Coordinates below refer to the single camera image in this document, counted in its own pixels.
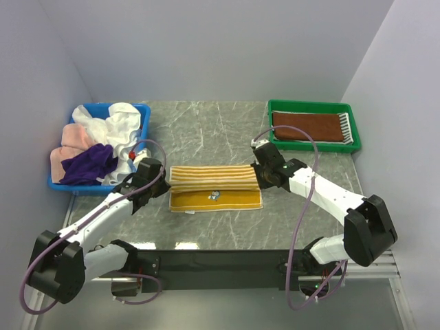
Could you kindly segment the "cream yellow striped towel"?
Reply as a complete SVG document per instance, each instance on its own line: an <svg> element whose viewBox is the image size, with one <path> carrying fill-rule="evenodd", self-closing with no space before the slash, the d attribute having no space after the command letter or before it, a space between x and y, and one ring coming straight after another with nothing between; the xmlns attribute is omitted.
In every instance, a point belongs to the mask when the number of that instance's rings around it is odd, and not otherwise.
<svg viewBox="0 0 440 330"><path fill-rule="evenodd" d="M250 165L172 166L169 184L171 212L190 214L263 207L261 189Z"/></svg>

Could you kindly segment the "brown towel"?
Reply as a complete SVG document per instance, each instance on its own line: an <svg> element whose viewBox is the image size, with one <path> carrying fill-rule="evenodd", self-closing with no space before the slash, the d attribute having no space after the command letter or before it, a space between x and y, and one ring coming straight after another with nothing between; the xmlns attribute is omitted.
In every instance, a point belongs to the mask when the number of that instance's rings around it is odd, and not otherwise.
<svg viewBox="0 0 440 330"><path fill-rule="evenodd" d="M308 134L315 142L342 142L344 140L340 117L336 114L274 112L272 125L296 127Z"/></svg>

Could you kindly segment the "green white striped towel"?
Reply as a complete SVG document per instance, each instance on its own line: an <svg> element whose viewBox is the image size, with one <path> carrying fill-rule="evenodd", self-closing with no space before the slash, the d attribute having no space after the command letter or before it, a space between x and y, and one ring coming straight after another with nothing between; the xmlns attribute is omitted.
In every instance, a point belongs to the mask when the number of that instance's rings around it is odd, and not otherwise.
<svg viewBox="0 0 440 330"><path fill-rule="evenodd" d="M344 136L344 140L342 142L321 142L319 143L331 143L331 144L352 144L353 143L353 134L351 130L351 125L349 122L349 115L348 113L329 113L329 114L336 114L340 117L340 124L342 133Z"/></svg>

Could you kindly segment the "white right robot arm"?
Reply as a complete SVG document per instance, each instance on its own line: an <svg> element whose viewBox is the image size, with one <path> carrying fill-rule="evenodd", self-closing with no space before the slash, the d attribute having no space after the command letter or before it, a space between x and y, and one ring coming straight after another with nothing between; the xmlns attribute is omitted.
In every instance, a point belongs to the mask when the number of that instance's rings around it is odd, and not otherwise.
<svg viewBox="0 0 440 330"><path fill-rule="evenodd" d="M303 249L302 265L309 274L319 274L330 262L350 259L368 267L398 240L384 200L350 192L317 174L298 160L286 160L275 144L252 142L257 182L262 189L283 188L329 213L344 232L322 237Z"/></svg>

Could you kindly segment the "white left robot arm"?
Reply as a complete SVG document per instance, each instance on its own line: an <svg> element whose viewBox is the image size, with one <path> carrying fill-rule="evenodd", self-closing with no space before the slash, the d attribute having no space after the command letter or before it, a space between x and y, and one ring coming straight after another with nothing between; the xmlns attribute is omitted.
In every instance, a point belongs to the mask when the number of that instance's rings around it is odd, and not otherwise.
<svg viewBox="0 0 440 330"><path fill-rule="evenodd" d="M165 165L153 158L143 159L136 172L83 218L56 233L46 230L37 237L23 285L66 304L84 283L99 276L110 272L137 276L136 247L120 239L100 249L96 246L111 229L169 188Z"/></svg>

